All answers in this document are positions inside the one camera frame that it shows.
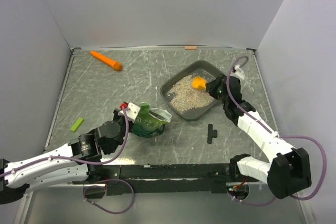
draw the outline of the red part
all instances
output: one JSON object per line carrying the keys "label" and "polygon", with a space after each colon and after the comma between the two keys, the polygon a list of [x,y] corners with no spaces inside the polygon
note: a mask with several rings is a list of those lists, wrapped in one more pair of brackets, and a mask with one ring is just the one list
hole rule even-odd
{"label": "red part", "polygon": [[120,105],[120,108],[124,107],[125,109],[127,108],[128,104],[123,102],[121,105]]}

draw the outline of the white clip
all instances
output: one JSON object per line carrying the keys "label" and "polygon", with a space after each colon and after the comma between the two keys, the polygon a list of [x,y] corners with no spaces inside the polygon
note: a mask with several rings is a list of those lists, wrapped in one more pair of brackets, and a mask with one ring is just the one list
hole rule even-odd
{"label": "white clip", "polygon": [[271,136],[272,136],[272,137],[279,137],[279,132],[277,132],[277,131],[273,131],[273,132],[271,133]]}
{"label": "white clip", "polygon": [[245,80],[245,74],[244,71],[240,68],[240,65],[235,65],[234,66],[234,76],[237,76],[238,78]]}

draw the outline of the orange scoop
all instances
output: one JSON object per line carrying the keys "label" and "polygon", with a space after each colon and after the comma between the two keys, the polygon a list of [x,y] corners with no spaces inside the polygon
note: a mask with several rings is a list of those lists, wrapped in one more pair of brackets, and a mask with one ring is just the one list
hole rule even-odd
{"label": "orange scoop", "polygon": [[122,65],[120,62],[111,60],[110,58],[107,58],[106,56],[96,52],[96,51],[90,51],[92,56],[94,56],[96,59],[101,60],[105,64],[111,66],[114,70],[120,71],[122,69]]}
{"label": "orange scoop", "polygon": [[202,77],[195,76],[192,85],[195,89],[205,90],[206,80],[204,80]]}

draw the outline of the cable tie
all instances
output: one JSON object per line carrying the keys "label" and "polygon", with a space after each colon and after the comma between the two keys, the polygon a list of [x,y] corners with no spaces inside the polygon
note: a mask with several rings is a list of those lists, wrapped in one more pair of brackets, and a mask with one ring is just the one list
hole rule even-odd
{"label": "cable tie", "polygon": [[259,119],[257,119],[257,120],[254,120],[254,122],[255,123],[258,123],[258,122],[260,122],[262,120],[262,118],[259,118]]}
{"label": "cable tie", "polygon": [[244,71],[240,68],[240,65],[235,65],[233,67],[233,75],[236,75],[238,78],[245,80]]}
{"label": "cable tie", "polygon": [[273,131],[273,132],[271,133],[271,136],[272,136],[272,137],[279,137],[279,132],[277,132],[277,131]]}

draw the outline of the small tan object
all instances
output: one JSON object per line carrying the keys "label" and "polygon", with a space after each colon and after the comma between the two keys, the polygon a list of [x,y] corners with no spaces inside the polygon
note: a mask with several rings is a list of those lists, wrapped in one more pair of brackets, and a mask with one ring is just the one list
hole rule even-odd
{"label": "small tan object", "polygon": [[185,50],[197,50],[197,46],[185,46]]}

